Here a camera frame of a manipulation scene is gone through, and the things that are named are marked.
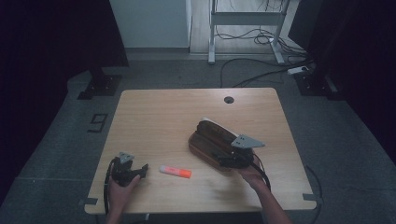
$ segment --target highlighter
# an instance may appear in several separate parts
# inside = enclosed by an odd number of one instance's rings
[[[168,175],[176,175],[184,178],[190,178],[191,171],[184,169],[177,169],[174,167],[162,165],[160,166],[160,172]]]

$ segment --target gray carpet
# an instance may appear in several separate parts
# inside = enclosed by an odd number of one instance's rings
[[[0,208],[0,223],[104,223],[81,205],[89,192],[111,120],[123,90],[218,88],[220,69],[201,60],[130,61],[130,68],[106,68],[122,75],[115,96],[78,100],[88,72],[69,80],[69,93],[56,119],[15,179]],[[280,69],[251,61],[227,64],[223,87]],[[247,88],[276,89],[320,209],[287,211],[294,223],[396,223],[396,167],[344,101],[301,96],[286,72],[250,82]],[[94,114],[108,114],[100,133]],[[122,223],[141,219],[125,215]],[[260,223],[260,214],[151,215],[149,223]]]

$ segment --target metal rack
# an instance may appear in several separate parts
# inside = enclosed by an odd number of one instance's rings
[[[216,4],[218,0],[211,0],[212,9],[210,12],[210,37],[208,62],[215,63],[215,26],[216,25],[270,25],[276,26],[274,38],[270,38],[271,48],[279,64],[285,61],[280,53],[279,35],[289,7],[290,0],[286,0],[282,10],[279,12],[217,12]]]

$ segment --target wooden table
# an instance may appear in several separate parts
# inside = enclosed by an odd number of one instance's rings
[[[233,97],[232,104],[224,102],[227,96]],[[303,199],[312,189],[274,89],[191,89],[122,93],[88,196],[98,202],[86,204],[85,211],[105,212],[106,169],[120,151],[134,155],[133,169],[149,165],[127,213],[261,210],[257,195],[237,172],[219,172],[191,154],[188,139],[202,117],[265,143],[255,151],[285,210],[316,207]],[[162,174],[161,165],[191,170],[191,178]]]

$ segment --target black backdrop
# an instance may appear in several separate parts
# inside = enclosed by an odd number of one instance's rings
[[[302,0],[289,37],[313,56],[316,79],[332,79],[396,162],[396,14],[391,1]]]
[[[107,0],[0,1],[0,202],[56,116],[67,80],[128,66]]]

